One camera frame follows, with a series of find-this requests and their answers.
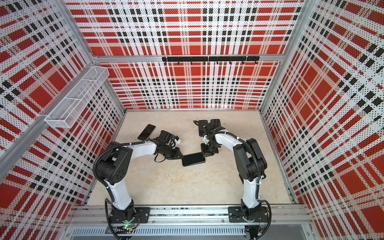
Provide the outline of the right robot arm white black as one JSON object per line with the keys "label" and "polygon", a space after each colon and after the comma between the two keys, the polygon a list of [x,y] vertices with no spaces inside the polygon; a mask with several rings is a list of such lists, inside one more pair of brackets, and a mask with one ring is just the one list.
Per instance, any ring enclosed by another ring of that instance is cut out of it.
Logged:
{"label": "right robot arm white black", "polygon": [[201,150],[205,157],[217,154],[220,147],[233,152],[238,173],[243,179],[242,206],[246,210],[260,207],[260,185],[266,177],[268,164],[258,142],[255,139],[241,139],[221,126],[215,128],[214,125],[202,121],[194,121],[194,124],[198,126],[199,135],[203,138]]}

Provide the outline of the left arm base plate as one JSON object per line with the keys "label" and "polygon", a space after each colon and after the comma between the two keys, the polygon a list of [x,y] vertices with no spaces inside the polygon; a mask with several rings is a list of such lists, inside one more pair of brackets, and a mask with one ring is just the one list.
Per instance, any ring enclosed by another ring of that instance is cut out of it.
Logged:
{"label": "left arm base plate", "polygon": [[112,207],[108,217],[112,224],[146,224],[150,216],[150,208],[133,207],[126,210],[118,210]]}

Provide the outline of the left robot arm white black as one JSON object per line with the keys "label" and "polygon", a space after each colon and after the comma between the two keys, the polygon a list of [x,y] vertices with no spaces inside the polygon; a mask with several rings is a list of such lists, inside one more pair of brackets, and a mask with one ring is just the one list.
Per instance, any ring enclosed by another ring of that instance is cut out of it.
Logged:
{"label": "left robot arm white black", "polygon": [[125,176],[132,159],[149,155],[162,155],[166,160],[179,160],[183,155],[178,148],[181,142],[178,136],[161,131],[155,139],[123,143],[111,142],[107,149],[99,155],[93,166],[95,178],[107,189],[112,206],[120,211],[132,205],[125,184]]}

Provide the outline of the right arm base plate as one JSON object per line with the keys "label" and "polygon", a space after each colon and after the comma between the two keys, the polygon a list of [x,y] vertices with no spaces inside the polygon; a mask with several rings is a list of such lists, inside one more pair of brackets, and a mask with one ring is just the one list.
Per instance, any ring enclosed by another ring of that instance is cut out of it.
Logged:
{"label": "right arm base plate", "polygon": [[266,207],[248,209],[245,206],[228,207],[230,223],[267,223],[269,211]]}

